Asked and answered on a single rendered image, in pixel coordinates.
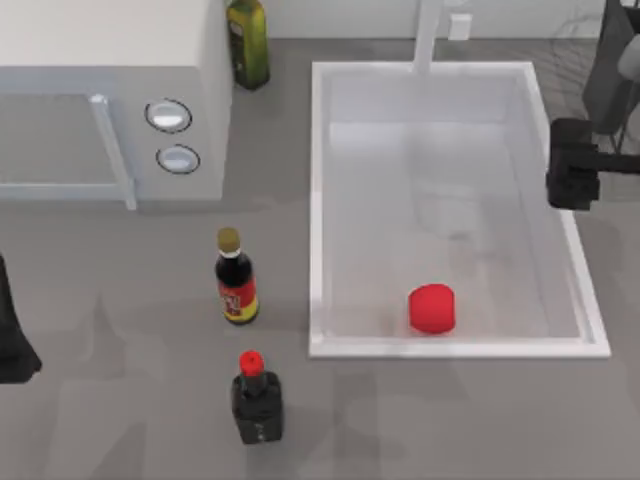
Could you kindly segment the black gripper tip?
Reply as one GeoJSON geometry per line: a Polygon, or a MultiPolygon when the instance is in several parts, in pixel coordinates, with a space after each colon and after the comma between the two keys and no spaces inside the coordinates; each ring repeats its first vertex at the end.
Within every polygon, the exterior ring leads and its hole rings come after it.
{"type": "Polygon", "coordinates": [[[0,254],[0,385],[26,384],[41,370],[42,360],[18,320],[6,263],[0,254]]]}

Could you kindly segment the grey rounded box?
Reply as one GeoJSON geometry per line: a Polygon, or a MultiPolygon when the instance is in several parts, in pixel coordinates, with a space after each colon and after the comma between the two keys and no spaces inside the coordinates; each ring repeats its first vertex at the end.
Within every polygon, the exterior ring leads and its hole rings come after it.
{"type": "Polygon", "coordinates": [[[617,70],[626,80],[640,83],[640,37],[634,38],[623,50],[617,70]]]}

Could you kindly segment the small microwave knob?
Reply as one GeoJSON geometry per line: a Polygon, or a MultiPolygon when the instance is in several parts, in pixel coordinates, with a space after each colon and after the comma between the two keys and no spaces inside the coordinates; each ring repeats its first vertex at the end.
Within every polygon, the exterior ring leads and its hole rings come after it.
{"type": "Polygon", "coordinates": [[[155,159],[160,168],[173,175],[189,175],[201,165],[198,153],[180,144],[158,150],[155,159]]]}

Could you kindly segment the black bottle with red cap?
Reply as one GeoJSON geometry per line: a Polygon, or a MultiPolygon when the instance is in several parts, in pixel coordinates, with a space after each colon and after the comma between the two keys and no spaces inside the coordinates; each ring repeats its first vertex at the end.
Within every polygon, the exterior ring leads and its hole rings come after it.
{"type": "Polygon", "coordinates": [[[244,445],[282,439],[282,384],[279,376],[266,368],[264,358],[257,350],[247,350],[239,356],[239,373],[231,385],[231,409],[244,445]]]}

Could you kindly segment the white sink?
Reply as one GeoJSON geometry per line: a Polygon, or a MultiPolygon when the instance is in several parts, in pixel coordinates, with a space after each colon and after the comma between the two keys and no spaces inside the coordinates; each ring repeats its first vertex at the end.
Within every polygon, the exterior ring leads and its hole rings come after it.
{"type": "Polygon", "coordinates": [[[531,63],[316,62],[311,120],[311,356],[610,356],[575,217],[546,199],[531,63]],[[456,298],[441,335],[408,322],[433,283],[456,298]]]}

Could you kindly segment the microwave door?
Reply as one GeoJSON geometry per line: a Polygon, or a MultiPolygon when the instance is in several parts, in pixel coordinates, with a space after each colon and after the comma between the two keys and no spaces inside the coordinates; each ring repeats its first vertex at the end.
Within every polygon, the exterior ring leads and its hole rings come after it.
{"type": "Polygon", "coordinates": [[[88,98],[0,94],[0,201],[122,201],[88,98]]]}

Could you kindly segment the red cup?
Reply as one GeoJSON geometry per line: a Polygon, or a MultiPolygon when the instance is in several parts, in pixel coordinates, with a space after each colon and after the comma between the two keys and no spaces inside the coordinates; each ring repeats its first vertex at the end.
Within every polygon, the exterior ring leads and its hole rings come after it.
{"type": "Polygon", "coordinates": [[[456,298],[446,284],[421,285],[408,295],[408,322],[414,330],[441,335],[456,326],[456,298]]]}

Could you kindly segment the dark bottle with yellow cap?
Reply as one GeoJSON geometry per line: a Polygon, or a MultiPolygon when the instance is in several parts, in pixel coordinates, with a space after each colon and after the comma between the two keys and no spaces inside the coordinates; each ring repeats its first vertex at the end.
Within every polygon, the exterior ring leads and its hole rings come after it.
{"type": "Polygon", "coordinates": [[[215,275],[224,318],[231,324],[250,324],[258,315],[259,299],[253,263],[243,251],[240,235],[232,227],[217,233],[215,275]]]}

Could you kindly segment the tall white tap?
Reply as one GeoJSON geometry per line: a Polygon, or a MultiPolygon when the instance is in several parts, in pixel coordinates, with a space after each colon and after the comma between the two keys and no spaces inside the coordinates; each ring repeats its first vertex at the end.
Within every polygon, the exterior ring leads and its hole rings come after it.
{"type": "Polygon", "coordinates": [[[419,0],[413,72],[428,75],[444,0],[419,0]]]}

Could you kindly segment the white wall socket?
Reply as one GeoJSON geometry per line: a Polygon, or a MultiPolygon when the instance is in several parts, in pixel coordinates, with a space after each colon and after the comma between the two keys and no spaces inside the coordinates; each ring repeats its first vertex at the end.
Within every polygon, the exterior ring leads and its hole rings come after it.
{"type": "Polygon", "coordinates": [[[471,37],[473,16],[470,13],[454,13],[450,15],[448,40],[466,41],[471,37]]]}

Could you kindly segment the green bottle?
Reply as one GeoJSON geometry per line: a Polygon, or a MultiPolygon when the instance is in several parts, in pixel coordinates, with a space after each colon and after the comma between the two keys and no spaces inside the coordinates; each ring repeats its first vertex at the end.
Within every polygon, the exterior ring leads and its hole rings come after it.
{"type": "Polygon", "coordinates": [[[231,0],[226,18],[234,80],[257,90],[270,79],[265,10],[259,0],[231,0]]]}

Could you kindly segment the pale microwave oven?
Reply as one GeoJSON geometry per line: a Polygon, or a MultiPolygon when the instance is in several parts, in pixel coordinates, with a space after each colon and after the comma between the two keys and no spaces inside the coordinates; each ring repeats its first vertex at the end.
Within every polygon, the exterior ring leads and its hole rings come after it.
{"type": "Polygon", "coordinates": [[[233,80],[223,0],[0,0],[0,94],[102,94],[142,202],[205,202],[223,192],[233,80]],[[192,113],[176,134],[148,103],[192,113]],[[155,155],[176,144],[200,167],[173,175],[155,155]]]}

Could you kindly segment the large microwave knob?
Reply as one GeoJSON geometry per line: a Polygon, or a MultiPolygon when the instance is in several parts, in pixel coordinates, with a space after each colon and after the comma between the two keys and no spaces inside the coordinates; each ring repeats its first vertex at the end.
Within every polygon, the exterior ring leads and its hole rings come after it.
{"type": "Polygon", "coordinates": [[[145,106],[144,116],[151,127],[167,134],[183,132],[191,126],[193,121],[189,108],[173,99],[148,103],[145,106]]]}

